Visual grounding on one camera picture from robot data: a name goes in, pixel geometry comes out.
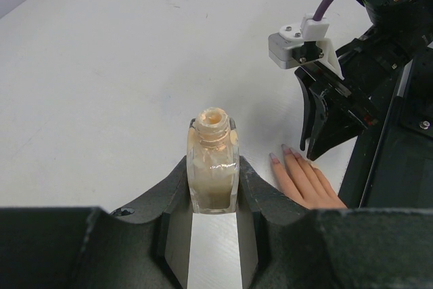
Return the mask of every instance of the bottle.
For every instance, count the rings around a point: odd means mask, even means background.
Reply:
[[[187,176],[195,213],[234,213],[239,184],[239,146],[235,122],[220,108],[191,121]]]

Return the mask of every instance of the white tabletop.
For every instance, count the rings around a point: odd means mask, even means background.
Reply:
[[[0,20],[0,204],[111,211],[168,175],[209,106],[270,184],[268,153],[298,148],[302,92],[267,37],[320,0],[28,0]],[[340,46],[370,25],[327,12]],[[354,140],[317,164],[337,190]],[[195,215],[189,288],[240,288],[235,215]]]

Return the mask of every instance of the mannequin hand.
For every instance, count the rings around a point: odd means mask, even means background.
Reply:
[[[287,197],[308,209],[347,208],[319,169],[286,145],[282,148],[287,172],[274,154],[270,156],[273,172]]]

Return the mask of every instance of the bottle neck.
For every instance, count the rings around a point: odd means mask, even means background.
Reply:
[[[224,146],[230,134],[229,117],[220,108],[208,108],[198,114],[195,127],[198,141],[207,148]]]

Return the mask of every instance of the bolt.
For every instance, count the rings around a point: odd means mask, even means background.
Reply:
[[[419,123],[419,127],[423,130],[427,130],[428,128],[430,128],[430,122],[428,121],[421,121]]]

